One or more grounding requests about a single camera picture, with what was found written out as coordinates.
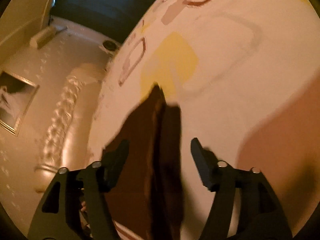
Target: gold picture frame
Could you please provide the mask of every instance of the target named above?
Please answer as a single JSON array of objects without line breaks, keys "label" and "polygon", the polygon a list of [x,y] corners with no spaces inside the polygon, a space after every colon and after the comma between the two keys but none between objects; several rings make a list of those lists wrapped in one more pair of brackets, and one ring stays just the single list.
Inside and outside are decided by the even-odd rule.
[{"label": "gold picture frame", "polygon": [[0,71],[0,125],[18,136],[22,119],[39,85],[15,73]]}]

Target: portrait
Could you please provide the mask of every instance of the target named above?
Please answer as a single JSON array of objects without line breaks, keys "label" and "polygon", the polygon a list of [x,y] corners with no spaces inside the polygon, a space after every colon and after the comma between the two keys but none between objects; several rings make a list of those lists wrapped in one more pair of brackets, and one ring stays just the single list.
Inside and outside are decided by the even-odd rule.
[{"label": "portrait", "polygon": [[18,135],[20,124],[38,86],[13,73],[0,73],[0,125]]}]

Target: bolt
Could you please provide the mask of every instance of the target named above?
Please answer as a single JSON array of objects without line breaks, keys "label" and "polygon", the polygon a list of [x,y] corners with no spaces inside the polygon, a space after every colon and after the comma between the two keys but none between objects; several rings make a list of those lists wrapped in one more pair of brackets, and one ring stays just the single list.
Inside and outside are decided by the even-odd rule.
[{"label": "bolt", "polygon": [[59,174],[65,174],[68,171],[68,168],[62,167],[58,170]]},{"label": "bolt", "polygon": [[218,162],[218,166],[224,168],[224,167],[227,167],[227,166],[228,166],[228,163],[226,163],[226,162],[224,162],[224,161],[219,161],[219,162]]},{"label": "bolt", "polygon": [[92,163],[93,168],[98,168],[100,166],[101,166],[101,162],[99,162],[99,161]]},{"label": "bolt", "polygon": [[258,169],[257,167],[253,167],[251,171],[256,174],[260,173],[260,169]]}]

